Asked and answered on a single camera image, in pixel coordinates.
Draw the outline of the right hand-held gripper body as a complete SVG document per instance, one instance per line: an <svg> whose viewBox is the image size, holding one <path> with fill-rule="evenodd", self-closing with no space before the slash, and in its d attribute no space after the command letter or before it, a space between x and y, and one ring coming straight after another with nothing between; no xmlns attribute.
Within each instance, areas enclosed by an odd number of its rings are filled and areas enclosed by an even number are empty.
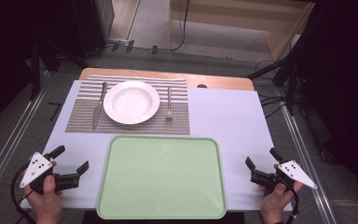
<svg viewBox="0 0 358 224"><path fill-rule="evenodd" d="M266 195L270 194L278 183L284 184L287 190L292 189L295 182L302 183L312 189L318 188L296 161L287 161L279 164L274 174L267 174L257 170L255 167L251 171L251 181L264 187Z"/></svg>

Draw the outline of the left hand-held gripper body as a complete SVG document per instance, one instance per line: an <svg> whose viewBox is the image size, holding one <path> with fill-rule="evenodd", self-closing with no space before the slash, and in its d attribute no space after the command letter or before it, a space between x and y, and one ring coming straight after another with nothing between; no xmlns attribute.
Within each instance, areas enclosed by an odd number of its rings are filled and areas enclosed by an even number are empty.
<svg viewBox="0 0 358 224"><path fill-rule="evenodd" d="M51 160L57 158L61 154L61 151L50 152L45 155L36 152L26 165L26 172L20 182L20 188L24 189L26 186L29 186L38 194L43 194L44 181L49 175L54 177L55 191L77 188L81 177L80 169L77 169L75 173L69 175L53 173L53 164Z"/></svg>

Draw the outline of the silver table knife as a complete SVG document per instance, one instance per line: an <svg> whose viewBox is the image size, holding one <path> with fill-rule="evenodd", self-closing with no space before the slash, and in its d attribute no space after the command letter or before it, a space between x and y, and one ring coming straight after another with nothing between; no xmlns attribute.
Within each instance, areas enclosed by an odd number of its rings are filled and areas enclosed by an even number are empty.
<svg viewBox="0 0 358 224"><path fill-rule="evenodd" d="M101 98L100 98L99 103L97 104L97 106L95 107L94 112L93 112L93 121L92 121L92 129L93 130L96 130L97 125L98 125L98 120L99 120L101 110L102 110L102 107L103 107L103 99L104 99L104 96L106 94L106 90L107 90L107 83L104 82L103 83L103 88L102 88Z"/></svg>

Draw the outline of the light green plastic tray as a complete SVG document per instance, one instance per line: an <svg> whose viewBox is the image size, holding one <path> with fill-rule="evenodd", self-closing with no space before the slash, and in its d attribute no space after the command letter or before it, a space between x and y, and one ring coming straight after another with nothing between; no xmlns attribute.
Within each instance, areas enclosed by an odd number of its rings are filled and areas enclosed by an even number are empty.
<svg viewBox="0 0 358 224"><path fill-rule="evenodd" d="M103 219L219 219L227 212L217 143L210 138L117 136L97 203Z"/></svg>

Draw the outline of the white deep plate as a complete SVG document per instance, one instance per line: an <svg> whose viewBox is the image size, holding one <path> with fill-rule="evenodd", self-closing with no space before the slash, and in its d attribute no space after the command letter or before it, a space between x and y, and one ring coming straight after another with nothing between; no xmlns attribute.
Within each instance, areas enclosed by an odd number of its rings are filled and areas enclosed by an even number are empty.
<svg viewBox="0 0 358 224"><path fill-rule="evenodd" d="M106 115L121 124L139 124L158 111L160 98L151 85L138 80L125 81L112 87L103 99Z"/></svg>

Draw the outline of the silver fork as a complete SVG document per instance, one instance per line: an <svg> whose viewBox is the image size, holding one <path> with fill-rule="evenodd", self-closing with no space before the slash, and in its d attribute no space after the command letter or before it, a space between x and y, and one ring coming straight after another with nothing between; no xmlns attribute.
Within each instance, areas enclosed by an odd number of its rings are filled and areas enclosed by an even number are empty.
<svg viewBox="0 0 358 224"><path fill-rule="evenodd" d="M167 89L167 120L172 120L172 88Z"/></svg>

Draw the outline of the person's left hand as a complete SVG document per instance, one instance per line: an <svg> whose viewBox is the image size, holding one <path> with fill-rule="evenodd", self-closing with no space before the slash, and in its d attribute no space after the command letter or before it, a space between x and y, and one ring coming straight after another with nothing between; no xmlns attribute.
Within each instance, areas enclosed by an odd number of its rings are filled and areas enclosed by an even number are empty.
<svg viewBox="0 0 358 224"><path fill-rule="evenodd" d="M56 183L53 175L45 178L43 195L32 192L29 186L24 188L23 193L34 211L36 224L59 224L62 218L62 202L55 189Z"/></svg>

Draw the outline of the person's right hand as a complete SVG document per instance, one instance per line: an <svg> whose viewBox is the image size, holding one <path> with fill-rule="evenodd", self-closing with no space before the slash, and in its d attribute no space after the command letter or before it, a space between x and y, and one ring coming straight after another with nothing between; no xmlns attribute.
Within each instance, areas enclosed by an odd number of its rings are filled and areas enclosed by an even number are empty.
<svg viewBox="0 0 358 224"><path fill-rule="evenodd" d="M261 203L260 216L263 224L278 224L282 221L283 208L294 199L294 193L278 183Z"/></svg>

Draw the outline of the striped woven placemat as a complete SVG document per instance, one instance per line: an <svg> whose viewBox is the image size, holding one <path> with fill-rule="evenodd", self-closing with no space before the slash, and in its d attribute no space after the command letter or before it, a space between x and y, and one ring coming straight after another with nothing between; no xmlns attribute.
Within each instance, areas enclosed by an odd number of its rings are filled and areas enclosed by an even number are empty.
<svg viewBox="0 0 358 224"><path fill-rule="evenodd" d="M157 113L139 124L126 125L110 119L102 107L96 130L92 129L93 112L102 94L103 83L106 93L121 82L143 81L159 94L160 105ZM167 89L172 88L172 120L166 119ZM90 75L80 83L74 108L66 125L68 133L123 133L123 134L173 134L189 135L189 114L187 85L183 78L121 77Z"/></svg>

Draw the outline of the black metal stand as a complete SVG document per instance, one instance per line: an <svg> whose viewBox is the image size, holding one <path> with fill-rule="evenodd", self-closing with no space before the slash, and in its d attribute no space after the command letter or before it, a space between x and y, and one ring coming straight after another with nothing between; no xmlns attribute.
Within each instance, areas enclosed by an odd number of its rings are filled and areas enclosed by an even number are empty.
<svg viewBox="0 0 358 224"><path fill-rule="evenodd" d="M295 102L295 89L296 89L296 79L298 75L298 56L300 54L300 47L293 47L293 49L282 59L276 63L272 63L258 71L253 72L251 75L248 75L247 78L253 80L257 77L261 77L272 70L278 69L277 74L272 79L273 85L275 87L280 87L286 80L289 80L287 93L285 97L286 108L291 116L293 113L293 105Z"/></svg>
<svg viewBox="0 0 358 224"><path fill-rule="evenodd" d="M36 39L31 48L31 83L32 93L30 100L33 101L41 92L41 75L40 64L42 61L49 71L57 72L60 64L56 58L56 54L60 54L67 60L78 65L80 68L87 68L88 65L77 58L75 54L61 47L57 43L48 39Z"/></svg>

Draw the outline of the dark cabinet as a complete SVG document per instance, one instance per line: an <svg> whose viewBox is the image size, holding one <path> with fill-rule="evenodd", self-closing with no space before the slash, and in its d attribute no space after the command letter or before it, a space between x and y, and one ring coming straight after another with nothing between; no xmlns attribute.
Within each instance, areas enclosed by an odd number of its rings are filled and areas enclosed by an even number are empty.
<svg viewBox="0 0 358 224"><path fill-rule="evenodd" d="M112 0L71 0L74 7L79 54L88 58L103 49L115 18Z"/></svg>

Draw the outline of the light wooden shelf unit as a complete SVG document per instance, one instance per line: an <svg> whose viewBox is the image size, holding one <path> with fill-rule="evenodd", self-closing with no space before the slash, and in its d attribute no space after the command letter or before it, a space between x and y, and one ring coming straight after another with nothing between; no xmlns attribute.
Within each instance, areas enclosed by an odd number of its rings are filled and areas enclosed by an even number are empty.
<svg viewBox="0 0 358 224"><path fill-rule="evenodd" d="M168 47L172 22L192 21L263 31L272 59L279 61L313 8L310 0L169 0Z"/></svg>

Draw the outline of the aluminium floor rail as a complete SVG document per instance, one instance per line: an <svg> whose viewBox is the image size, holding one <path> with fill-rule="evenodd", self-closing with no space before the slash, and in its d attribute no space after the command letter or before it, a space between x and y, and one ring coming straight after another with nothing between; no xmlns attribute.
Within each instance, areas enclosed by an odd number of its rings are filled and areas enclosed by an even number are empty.
<svg viewBox="0 0 358 224"><path fill-rule="evenodd" d="M310 176L313 182L317 185L316 189L311 189L314 201L320 212L323 224L337 224L337 220L330 202L325 194L324 187L320 181L319 176L316 173L314 165L310 159L310 154L307 150L307 147L303 141L303 138L300 134L300 131L297 127L295 118L290 114L287 109L287 103L282 103L282 113L288 126L289 132L292 135L296 152L299 156L299 160L305 170L305 172Z"/></svg>
<svg viewBox="0 0 358 224"><path fill-rule="evenodd" d="M46 95L46 88L33 100L29 99L29 92L30 89L26 88L0 115L0 178Z"/></svg>

